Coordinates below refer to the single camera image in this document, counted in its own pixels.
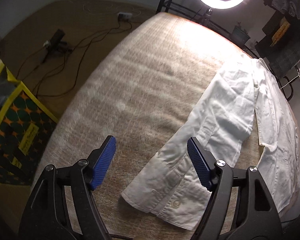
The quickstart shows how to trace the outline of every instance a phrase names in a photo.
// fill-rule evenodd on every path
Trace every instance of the brown floor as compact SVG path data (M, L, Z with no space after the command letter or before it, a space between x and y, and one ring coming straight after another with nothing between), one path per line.
M9 70L16 75L25 58L42 47L43 43L50 39L58 28L66 33L63 41L75 45L81 39L96 31L118 27L117 13L119 11L133 13L131 19L131 22L133 22L132 30L154 15L152 10L122 2L101 0L63 0L54 2L32 14L0 42L0 58ZM128 23L122 23L121 29L127 31L109 34L103 41L93 43L90 46L82 61L77 85L70 93L60 98L38 97L38 99L57 118L60 118L91 72L131 32L131 30L128 30L129 28ZM90 39L87 39L82 44L88 44L89 41ZM42 83L39 94L56 95L71 88L84 50L84 48L76 49L70 55L65 69L59 75ZM44 50L29 58L20 71L18 78L24 79L28 73L39 65L43 57ZM39 65L37 70L24 80L24 83L32 90L45 73L61 65L63 60L62 55L49 58L46 63ZM18 231L29 192L29 187L0 185L0 215L14 232Z

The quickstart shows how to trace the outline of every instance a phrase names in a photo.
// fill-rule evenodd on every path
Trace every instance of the potted plant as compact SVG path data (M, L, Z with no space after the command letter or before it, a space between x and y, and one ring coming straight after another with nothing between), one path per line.
M237 25L234 27L230 38L233 43L236 45L244 45L249 39L250 36L246 29L242 28L241 22L237 22Z

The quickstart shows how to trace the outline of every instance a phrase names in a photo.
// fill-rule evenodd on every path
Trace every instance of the white shirt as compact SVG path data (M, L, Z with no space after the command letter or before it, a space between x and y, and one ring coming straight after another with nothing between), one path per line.
M217 72L186 123L122 192L133 207L181 228L193 229L210 198L192 166L186 145L195 136L214 157L234 167L256 113L258 169L278 212L300 187L299 145L288 103L263 60L242 54Z

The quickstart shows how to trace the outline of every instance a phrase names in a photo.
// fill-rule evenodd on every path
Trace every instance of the plant pot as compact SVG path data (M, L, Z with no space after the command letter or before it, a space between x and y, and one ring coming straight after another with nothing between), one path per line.
M232 34L230 35L230 38L234 44L240 46L244 45L250 39L250 36L244 33L240 28L235 26Z

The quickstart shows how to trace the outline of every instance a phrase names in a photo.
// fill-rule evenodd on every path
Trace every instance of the beige blanket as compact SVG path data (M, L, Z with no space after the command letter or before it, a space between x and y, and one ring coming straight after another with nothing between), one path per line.
M185 123L234 44L194 22L160 13L125 38L91 74L54 131L36 179L47 164L73 165L107 135L117 152L103 184L93 192L108 231L147 239L189 239L181 229L138 211L120 194L151 157ZM236 167L260 158L257 126L242 145ZM233 213L231 202L229 213ZM71 220L74 208L69 207ZM225 222L229 229L231 216ZM80 230L74 221L75 230Z

